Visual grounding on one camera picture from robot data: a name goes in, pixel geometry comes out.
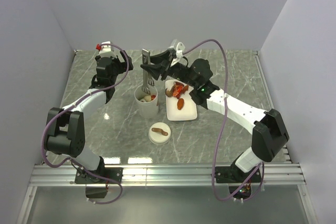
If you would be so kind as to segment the metal tongs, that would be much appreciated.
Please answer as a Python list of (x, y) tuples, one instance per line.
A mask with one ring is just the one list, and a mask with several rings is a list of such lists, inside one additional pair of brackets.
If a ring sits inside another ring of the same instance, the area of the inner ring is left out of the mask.
[[(150, 52), (146, 49), (142, 49), (142, 64), (143, 65), (150, 65)], [(149, 88), (149, 86), (154, 86), (154, 80), (152, 78), (152, 76), (146, 72), (145, 70), (143, 70), (143, 85), (141, 87), (142, 91), (145, 92), (146, 94), (150, 95), (151, 94), (151, 90)]]

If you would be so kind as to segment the round beige bun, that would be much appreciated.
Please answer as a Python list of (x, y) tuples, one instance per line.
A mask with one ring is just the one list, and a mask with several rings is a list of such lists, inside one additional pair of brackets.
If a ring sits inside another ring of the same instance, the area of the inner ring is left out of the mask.
[(151, 102), (152, 101), (152, 98), (150, 95), (146, 95), (143, 99), (142, 99), (144, 102)]

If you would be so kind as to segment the brown sausage piece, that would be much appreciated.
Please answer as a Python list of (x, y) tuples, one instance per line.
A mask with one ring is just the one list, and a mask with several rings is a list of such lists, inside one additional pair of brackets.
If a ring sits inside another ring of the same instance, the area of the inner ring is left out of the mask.
[(182, 110), (183, 106), (184, 106), (184, 99), (183, 98), (179, 98), (178, 102), (177, 102), (177, 109), (178, 110)]

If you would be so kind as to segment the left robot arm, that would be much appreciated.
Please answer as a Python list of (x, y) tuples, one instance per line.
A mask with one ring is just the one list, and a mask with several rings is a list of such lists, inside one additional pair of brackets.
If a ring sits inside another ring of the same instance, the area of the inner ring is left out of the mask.
[(49, 110), (41, 140), (41, 153), (48, 166), (57, 167), (47, 159), (46, 152), (52, 152), (78, 165), (80, 174), (94, 183), (108, 179), (103, 158), (86, 146), (85, 120), (111, 100), (120, 83), (118, 75), (125, 77), (133, 69), (127, 53), (120, 50), (120, 55), (122, 59), (111, 51), (101, 50), (95, 57), (96, 74), (87, 92), (68, 106)]

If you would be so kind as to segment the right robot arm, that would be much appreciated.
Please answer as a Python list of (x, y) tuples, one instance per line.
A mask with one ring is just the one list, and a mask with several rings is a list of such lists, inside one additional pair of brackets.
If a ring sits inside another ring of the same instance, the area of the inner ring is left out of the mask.
[(255, 108), (214, 85), (208, 60), (196, 59), (190, 66), (179, 62), (178, 53), (168, 49), (154, 55), (141, 68), (154, 80), (172, 77), (193, 88), (190, 96), (195, 104), (225, 115), (245, 128), (251, 135), (251, 146), (230, 166), (229, 175), (235, 182), (243, 182), (250, 171), (261, 162), (271, 162), (287, 144), (289, 134), (280, 112)]

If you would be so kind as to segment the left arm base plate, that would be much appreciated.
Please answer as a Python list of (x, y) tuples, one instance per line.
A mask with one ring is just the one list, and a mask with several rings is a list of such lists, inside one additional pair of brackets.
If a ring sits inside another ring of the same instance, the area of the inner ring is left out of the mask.
[(89, 171), (89, 173), (81, 168), (77, 168), (75, 176), (75, 184), (104, 184), (113, 179), (121, 183), (123, 168), (121, 167), (105, 167), (103, 169)]

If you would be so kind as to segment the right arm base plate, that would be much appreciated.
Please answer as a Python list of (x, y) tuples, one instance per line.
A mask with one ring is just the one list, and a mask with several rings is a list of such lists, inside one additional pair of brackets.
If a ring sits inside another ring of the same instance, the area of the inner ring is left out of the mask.
[(239, 168), (234, 166), (216, 166), (215, 181), (217, 184), (238, 184), (242, 183), (253, 170), (244, 173)]

